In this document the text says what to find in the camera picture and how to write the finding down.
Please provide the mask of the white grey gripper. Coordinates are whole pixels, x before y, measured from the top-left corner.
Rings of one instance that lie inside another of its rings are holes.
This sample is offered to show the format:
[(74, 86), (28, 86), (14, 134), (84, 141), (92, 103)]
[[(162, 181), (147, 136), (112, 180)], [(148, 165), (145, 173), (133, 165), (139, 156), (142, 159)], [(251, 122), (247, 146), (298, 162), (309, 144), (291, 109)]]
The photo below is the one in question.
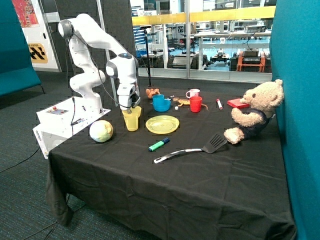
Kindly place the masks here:
[(118, 104), (122, 111), (127, 111), (130, 115), (131, 108), (135, 108), (141, 101), (140, 91), (137, 84), (121, 83), (117, 89)]

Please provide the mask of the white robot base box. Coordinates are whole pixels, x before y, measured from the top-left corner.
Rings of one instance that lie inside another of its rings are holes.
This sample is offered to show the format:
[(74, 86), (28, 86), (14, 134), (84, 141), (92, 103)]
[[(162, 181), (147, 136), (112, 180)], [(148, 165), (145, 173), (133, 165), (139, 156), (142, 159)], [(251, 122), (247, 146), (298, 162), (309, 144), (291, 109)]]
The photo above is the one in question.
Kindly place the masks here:
[[(49, 152), (110, 112), (110, 109), (93, 107), (83, 97), (71, 97), (38, 111), (39, 125), (33, 128), (34, 136), (45, 159)], [(76, 125), (72, 122), (84, 119)]]

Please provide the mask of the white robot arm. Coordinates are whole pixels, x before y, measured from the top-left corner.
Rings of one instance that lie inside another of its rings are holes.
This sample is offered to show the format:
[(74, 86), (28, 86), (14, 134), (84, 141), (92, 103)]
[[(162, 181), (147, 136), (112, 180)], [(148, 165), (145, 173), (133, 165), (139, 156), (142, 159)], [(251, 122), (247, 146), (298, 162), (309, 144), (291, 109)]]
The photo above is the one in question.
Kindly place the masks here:
[[(68, 40), (74, 65), (83, 70), (82, 73), (70, 79), (70, 86), (82, 96), (86, 110), (93, 113), (99, 113), (102, 110), (101, 97), (93, 91), (93, 88), (104, 83), (106, 76), (109, 76), (119, 81), (116, 91), (118, 105), (122, 111), (130, 114), (141, 101), (137, 80), (139, 67), (137, 59), (113, 36), (102, 30), (86, 13), (61, 20), (58, 31), (64, 39)], [(104, 61), (106, 71), (98, 68), (97, 59), (92, 56), (89, 48), (113, 52), (114, 58)]]

